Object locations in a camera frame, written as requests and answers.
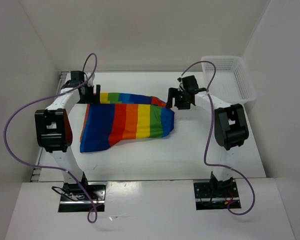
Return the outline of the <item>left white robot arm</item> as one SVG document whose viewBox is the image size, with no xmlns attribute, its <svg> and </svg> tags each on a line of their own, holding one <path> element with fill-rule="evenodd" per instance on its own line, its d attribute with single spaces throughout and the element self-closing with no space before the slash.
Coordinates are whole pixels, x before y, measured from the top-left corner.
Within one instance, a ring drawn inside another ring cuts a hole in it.
<svg viewBox="0 0 300 240">
<path fill-rule="evenodd" d="M 100 97 L 94 93 L 94 78 L 94 73 L 71 71 L 70 80 L 62 85 L 52 104 L 34 114 L 38 145 L 50 153 L 57 167 L 62 169 L 63 191 L 79 200 L 89 196 L 90 187 L 71 148 L 73 133 L 68 114 L 76 104 L 100 103 Z"/>
</svg>

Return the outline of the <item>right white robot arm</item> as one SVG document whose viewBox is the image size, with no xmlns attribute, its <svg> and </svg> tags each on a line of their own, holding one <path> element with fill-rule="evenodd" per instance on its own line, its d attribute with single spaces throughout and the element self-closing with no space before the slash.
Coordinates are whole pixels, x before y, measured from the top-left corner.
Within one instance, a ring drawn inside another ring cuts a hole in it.
<svg viewBox="0 0 300 240">
<path fill-rule="evenodd" d="M 235 151 L 249 137 L 249 130 L 243 106 L 230 104 L 209 92 L 209 87 L 199 87 L 194 75 L 178 78 L 179 87 L 168 89 L 166 108 L 173 106 L 188 110 L 191 105 L 200 107 L 211 114 L 210 128 L 203 152 L 203 163 L 212 168 L 209 191 L 220 197 L 233 186 L 233 165 Z M 214 163 L 208 162 L 208 150 L 212 138 L 221 150 L 221 158 Z"/>
</svg>

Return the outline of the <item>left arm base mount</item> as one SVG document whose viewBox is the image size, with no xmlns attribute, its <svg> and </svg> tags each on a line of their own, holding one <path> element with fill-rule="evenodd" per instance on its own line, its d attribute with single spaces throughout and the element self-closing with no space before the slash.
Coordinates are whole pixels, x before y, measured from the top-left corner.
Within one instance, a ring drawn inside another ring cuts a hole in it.
<svg viewBox="0 0 300 240">
<path fill-rule="evenodd" d="M 107 183 L 91 181 L 84 187 L 89 197 L 93 200 L 97 211 L 104 212 Z M 80 187 L 75 185 L 73 188 L 70 188 L 68 184 L 64 183 L 62 187 L 53 186 L 51 189 L 60 196 L 59 213 L 89 212 L 93 210 L 90 199 Z"/>
</svg>

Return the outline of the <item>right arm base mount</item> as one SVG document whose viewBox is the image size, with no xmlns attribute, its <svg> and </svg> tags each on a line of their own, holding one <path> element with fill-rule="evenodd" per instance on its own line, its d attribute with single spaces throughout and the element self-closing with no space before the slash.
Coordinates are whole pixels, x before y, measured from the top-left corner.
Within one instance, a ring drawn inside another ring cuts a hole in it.
<svg viewBox="0 0 300 240">
<path fill-rule="evenodd" d="M 214 192 L 208 180 L 194 181 L 193 188 L 197 211 L 242 208 L 236 182 L 221 192 Z"/>
</svg>

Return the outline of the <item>rainbow striped shorts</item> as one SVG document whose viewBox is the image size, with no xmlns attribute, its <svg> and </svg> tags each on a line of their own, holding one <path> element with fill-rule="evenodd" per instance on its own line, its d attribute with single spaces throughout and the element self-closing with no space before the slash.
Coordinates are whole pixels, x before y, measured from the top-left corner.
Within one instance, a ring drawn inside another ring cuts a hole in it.
<svg viewBox="0 0 300 240">
<path fill-rule="evenodd" d="M 155 96 L 102 92 L 100 104 L 87 105 L 79 150 L 94 153 L 122 140 L 164 138 L 174 122 L 174 111 Z"/>
</svg>

